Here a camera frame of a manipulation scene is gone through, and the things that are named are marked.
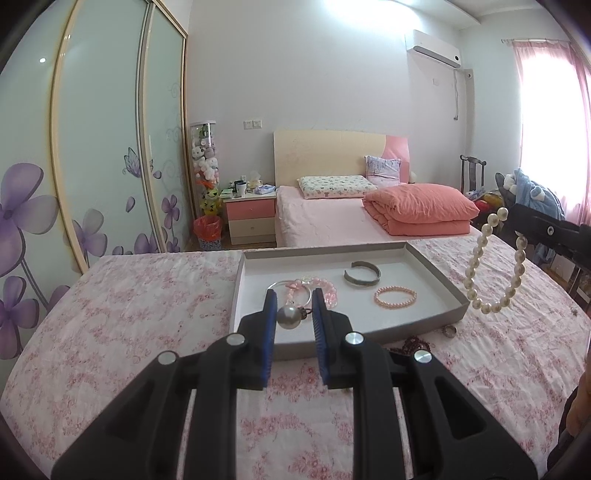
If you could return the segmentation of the person's right hand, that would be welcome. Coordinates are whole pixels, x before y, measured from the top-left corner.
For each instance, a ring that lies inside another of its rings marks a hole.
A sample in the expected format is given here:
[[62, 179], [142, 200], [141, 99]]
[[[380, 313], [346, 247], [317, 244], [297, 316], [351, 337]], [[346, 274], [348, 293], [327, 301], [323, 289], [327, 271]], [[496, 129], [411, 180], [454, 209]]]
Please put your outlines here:
[[567, 432], [576, 437], [590, 418], [590, 393], [584, 385], [577, 388], [576, 396], [566, 417]]

